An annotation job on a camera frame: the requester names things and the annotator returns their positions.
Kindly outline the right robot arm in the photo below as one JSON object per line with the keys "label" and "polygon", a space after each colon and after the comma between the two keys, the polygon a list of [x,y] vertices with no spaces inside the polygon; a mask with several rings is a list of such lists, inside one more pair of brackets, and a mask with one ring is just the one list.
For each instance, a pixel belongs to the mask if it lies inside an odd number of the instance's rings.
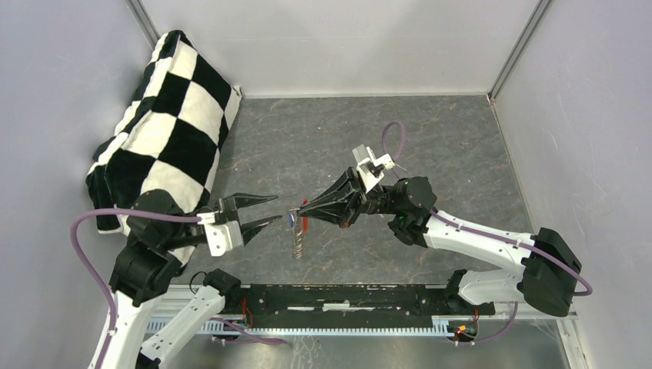
{"label": "right robot arm", "polygon": [[426,177],[369,185],[362,174],[348,168],[297,213],[339,228],[349,228],[362,214],[387,214],[392,216],[389,229],[406,245],[451,251],[492,264],[493,271],[454,272],[444,304],[455,314],[481,304],[517,302],[566,317],[575,297],[591,294],[591,286],[580,275],[581,262],[557,231],[541,228],[529,234],[491,228],[436,209],[436,200]]}

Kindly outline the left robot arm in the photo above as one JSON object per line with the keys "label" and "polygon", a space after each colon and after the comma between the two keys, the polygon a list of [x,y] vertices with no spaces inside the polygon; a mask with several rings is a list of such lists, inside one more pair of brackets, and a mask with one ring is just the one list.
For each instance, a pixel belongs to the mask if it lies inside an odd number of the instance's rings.
{"label": "left robot arm", "polygon": [[107,299],[108,314],[105,337],[98,342],[89,366],[164,368],[210,318],[236,311],[241,305],[241,282],[215,269],[205,275],[193,298],[169,323],[144,339],[171,280],[185,266],[174,252],[206,244],[211,255],[219,257],[244,247],[279,216],[242,224],[238,210],[274,199],[273,195],[235,193],[185,213],[168,192],[155,189],[141,194],[132,208],[91,211],[92,216],[124,215],[130,234],[109,281],[93,275]]}

